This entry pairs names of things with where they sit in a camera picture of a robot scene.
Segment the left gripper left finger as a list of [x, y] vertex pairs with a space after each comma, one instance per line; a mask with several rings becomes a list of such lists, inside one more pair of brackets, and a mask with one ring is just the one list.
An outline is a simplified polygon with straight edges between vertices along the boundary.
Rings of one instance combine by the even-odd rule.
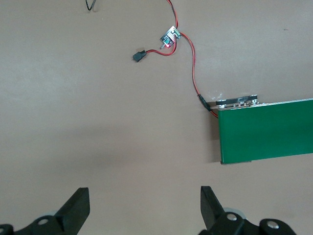
[[54, 214], [42, 216], [18, 235], [76, 235], [90, 213], [89, 189], [79, 188]]

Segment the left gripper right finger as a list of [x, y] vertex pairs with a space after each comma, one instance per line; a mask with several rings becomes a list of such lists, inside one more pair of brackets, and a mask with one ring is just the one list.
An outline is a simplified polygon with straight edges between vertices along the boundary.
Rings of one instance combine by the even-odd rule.
[[225, 211], [210, 186], [201, 186], [200, 202], [208, 235], [244, 234], [244, 219], [235, 211]]

